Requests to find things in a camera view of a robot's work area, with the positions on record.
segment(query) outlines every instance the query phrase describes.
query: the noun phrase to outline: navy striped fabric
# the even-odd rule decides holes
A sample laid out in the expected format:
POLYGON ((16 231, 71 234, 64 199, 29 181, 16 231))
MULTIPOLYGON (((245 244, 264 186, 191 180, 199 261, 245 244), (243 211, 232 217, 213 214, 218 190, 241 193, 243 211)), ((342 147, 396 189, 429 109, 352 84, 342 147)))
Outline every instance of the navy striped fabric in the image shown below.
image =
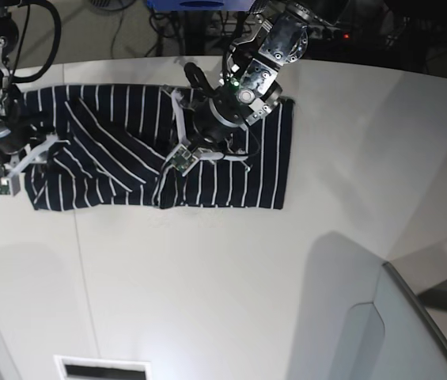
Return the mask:
MULTIPOLYGON (((202 99, 193 89, 185 97, 202 99)), ((68 211, 98 204, 170 208, 281 209, 290 160, 294 102, 282 99, 252 126, 262 150, 247 163, 204 162, 187 177, 164 165, 176 145, 170 97, 153 85, 62 85, 25 93, 27 113, 45 112, 38 128, 60 137, 46 169, 31 165, 25 187, 35 209, 68 211)), ((248 131, 233 147, 253 151, 248 131)))

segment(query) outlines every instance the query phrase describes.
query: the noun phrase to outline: vent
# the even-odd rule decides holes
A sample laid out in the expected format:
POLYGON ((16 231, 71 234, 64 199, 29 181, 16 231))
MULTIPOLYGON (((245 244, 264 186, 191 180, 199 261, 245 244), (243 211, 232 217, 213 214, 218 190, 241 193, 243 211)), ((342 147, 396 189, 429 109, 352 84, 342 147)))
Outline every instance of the vent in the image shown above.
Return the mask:
POLYGON ((151 380, 150 364, 55 356, 60 380, 151 380))

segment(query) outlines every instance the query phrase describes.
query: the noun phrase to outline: blue object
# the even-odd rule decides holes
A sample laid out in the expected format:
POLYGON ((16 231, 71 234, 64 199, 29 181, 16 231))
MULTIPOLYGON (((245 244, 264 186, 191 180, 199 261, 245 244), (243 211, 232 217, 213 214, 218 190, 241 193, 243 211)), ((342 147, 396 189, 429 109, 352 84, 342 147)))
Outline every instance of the blue object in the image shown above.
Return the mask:
POLYGON ((159 12, 173 10, 249 10, 254 0, 148 0, 147 4, 159 12))

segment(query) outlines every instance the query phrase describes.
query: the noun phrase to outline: table surface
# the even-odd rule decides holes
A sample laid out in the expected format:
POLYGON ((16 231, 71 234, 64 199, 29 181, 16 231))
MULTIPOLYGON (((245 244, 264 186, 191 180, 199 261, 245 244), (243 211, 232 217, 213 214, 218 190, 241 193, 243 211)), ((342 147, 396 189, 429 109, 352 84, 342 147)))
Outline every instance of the table surface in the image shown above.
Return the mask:
MULTIPOLYGON (((190 60, 216 82, 219 58, 190 60)), ((32 85, 187 86, 186 61, 58 65, 32 85)), ((300 61, 278 81, 297 102, 282 211, 0 198, 0 329, 24 380, 55 380, 54 354, 151 361, 157 380, 294 380, 299 360, 328 378, 447 155, 447 80, 300 61)))

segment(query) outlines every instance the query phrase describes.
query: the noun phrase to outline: shirt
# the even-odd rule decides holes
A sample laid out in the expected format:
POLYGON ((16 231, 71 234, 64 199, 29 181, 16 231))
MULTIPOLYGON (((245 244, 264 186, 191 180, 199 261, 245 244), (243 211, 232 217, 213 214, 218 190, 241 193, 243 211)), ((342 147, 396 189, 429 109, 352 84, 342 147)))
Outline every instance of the shirt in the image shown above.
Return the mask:
MULTIPOLYGON (((203 99, 197 90, 180 90, 190 100, 203 99)), ((246 161, 250 170, 238 161, 204 161, 186 177, 164 165, 177 141, 172 103, 160 86, 43 88, 24 94, 23 109, 26 114, 43 112, 45 121, 36 127, 54 127, 60 139, 50 149, 47 165, 31 165, 25 172, 25 188, 36 210, 99 204, 283 206, 294 117, 290 99, 282 98, 250 131, 234 134, 233 149, 261 146, 246 161)))

